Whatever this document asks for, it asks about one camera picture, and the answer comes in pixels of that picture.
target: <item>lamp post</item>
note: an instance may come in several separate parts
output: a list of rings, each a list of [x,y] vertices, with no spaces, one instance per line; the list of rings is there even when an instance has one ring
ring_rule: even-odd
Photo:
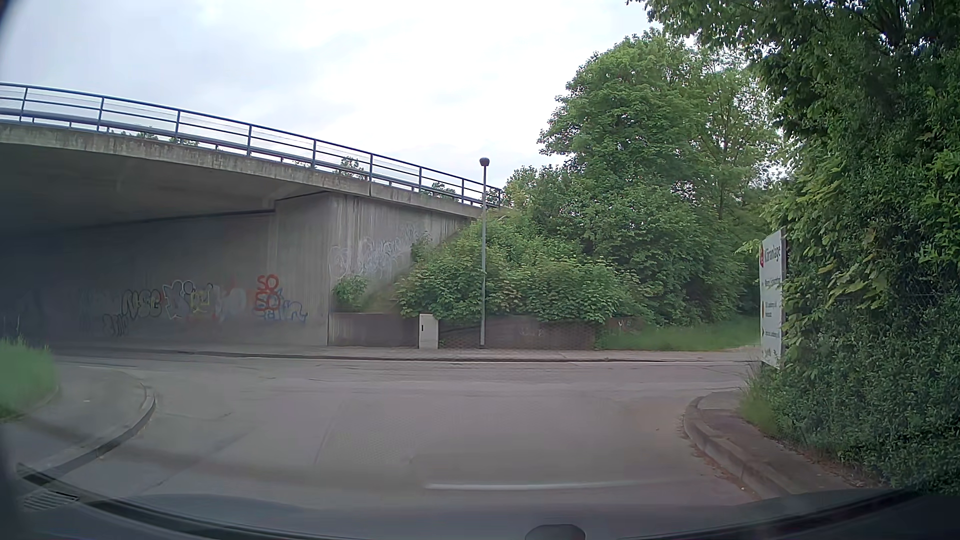
[[[487,165],[490,160],[480,158],[480,166],[483,167],[483,210],[481,212],[481,221],[483,222],[483,232],[480,240],[480,269],[483,272],[483,281],[480,285],[480,348],[487,347]]]

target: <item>metal fence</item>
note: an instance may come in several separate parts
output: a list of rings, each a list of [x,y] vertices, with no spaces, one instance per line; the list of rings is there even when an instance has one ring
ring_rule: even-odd
[[[75,90],[0,83],[0,122],[157,139],[395,185],[467,205],[481,206],[484,200],[481,183],[409,161],[202,112]],[[499,206],[501,196],[499,188],[487,186],[488,206]]]

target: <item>grass verge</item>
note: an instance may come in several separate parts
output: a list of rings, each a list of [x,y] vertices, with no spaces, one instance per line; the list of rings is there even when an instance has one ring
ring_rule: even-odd
[[[744,420],[753,424],[763,434],[771,437],[777,437],[780,434],[777,429],[777,414],[770,406],[770,402],[763,392],[762,382],[759,381],[759,376],[756,373],[752,374],[747,380],[747,388],[743,393],[743,399],[740,401],[739,412]]]
[[[608,333],[597,339],[598,349],[632,351],[721,351],[760,341],[756,317],[738,316],[720,323],[694,327],[658,327]]]
[[[50,351],[22,339],[0,340],[0,422],[15,418],[56,387]]]

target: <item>sign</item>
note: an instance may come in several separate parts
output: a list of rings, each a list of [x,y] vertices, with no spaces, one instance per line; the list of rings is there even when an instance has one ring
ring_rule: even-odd
[[[772,366],[783,355],[783,294],[780,284],[786,274],[786,243],[782,230],[760,242],[760,349],[761,359]]]

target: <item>utility box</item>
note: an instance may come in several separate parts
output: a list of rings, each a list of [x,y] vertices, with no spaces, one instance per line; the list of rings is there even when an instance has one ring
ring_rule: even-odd
[[[431,313],[420,314],[420,348],[436,349],[440,346],[440,325]]]

